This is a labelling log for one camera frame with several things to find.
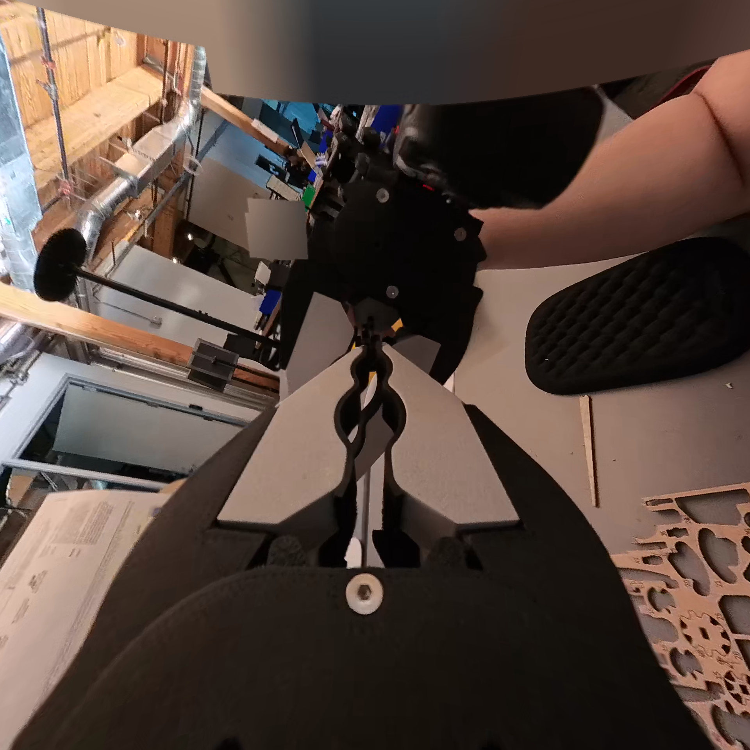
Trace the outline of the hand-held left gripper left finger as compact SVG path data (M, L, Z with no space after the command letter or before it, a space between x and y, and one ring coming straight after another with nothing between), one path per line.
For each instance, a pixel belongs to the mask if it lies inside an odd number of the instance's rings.
M217 516L223 527L336 527L361 416L354 349L283 400Z

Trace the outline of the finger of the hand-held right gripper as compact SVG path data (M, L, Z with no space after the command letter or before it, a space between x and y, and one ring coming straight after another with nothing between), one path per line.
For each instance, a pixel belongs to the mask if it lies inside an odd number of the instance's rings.
M280 399L288 398L351 348L354 328L343 305L314 292L288 366L280 370Z
M439 344L421 335L412 335L389 344L391 371L389 384L426 384L437 382L430 375Z

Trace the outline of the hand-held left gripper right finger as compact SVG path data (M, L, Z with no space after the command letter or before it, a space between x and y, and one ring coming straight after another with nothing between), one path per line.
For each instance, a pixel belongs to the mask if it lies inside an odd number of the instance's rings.
M461 400L392 346L382 346L382 361L382 530L516 526L518 512Z

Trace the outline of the person's right forearm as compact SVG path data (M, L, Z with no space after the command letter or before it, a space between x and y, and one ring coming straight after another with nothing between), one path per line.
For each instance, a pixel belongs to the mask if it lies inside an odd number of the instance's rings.
M689 94L598 144L541 209L488 209L481 270L640 254L748 213L749 51L717 59Z

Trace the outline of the laser-cut wooden parts sheet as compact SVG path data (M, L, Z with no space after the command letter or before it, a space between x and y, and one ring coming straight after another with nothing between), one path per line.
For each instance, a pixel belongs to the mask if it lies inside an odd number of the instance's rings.
M712 744L748 748L748 483L643 506L653 533L613 562L657 660Z

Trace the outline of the thin wooden stick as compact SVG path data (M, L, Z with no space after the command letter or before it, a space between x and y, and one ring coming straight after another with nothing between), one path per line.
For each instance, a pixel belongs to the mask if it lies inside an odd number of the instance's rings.
M596 470L593 402L589 395L579 397L580 419L584 438L584 456L586 460L586 474L589 485L589 495L593 507L600 506L598 492L598 477Z

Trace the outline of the black textured wrist pad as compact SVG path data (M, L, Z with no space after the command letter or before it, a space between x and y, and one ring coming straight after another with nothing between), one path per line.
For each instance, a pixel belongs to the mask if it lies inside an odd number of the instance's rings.
M749 348L749 256L685 239L587 277L530 316L524 364L552 395L647 386L735 361Z

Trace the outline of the wooden ceiling beam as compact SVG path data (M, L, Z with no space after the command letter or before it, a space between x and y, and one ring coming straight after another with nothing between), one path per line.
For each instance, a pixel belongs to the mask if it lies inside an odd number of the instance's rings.
M104 352L128 355L188 376L192 348L156 334L58 302L45 302L32 292L1 283L2 318L33 330L92 344Z

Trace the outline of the printed instruction sheet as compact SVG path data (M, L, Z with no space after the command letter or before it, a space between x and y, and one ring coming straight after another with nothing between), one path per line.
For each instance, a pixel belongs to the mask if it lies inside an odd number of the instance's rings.
M174 492L50 493L1 569L1 748L88 637L119 568Z

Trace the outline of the grey metal bracket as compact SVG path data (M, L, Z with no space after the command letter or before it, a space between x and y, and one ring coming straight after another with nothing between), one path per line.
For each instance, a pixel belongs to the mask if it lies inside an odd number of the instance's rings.
M188 362L187 380L223 393L232 380L239 355L221 346L197 339Z

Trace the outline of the silver spiral air duct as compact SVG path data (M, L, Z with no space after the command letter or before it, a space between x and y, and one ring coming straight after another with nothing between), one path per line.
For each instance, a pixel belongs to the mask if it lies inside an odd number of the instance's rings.
M89 198L78 212L75 229L86 242L87 260L93 258L101 230L118 206L127 199L137 198L182 150L202 108L206 62L205 48L197 46L186 96L181 99L175 115L152 128L120 157L113 167L115 178Z

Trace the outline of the large rectangular silver duct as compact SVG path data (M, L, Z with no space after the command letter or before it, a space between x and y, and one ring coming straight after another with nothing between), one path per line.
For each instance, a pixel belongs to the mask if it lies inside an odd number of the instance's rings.
M14 286L33 292L38 251L32 232L42 218L4 41L1 42L1 239Z

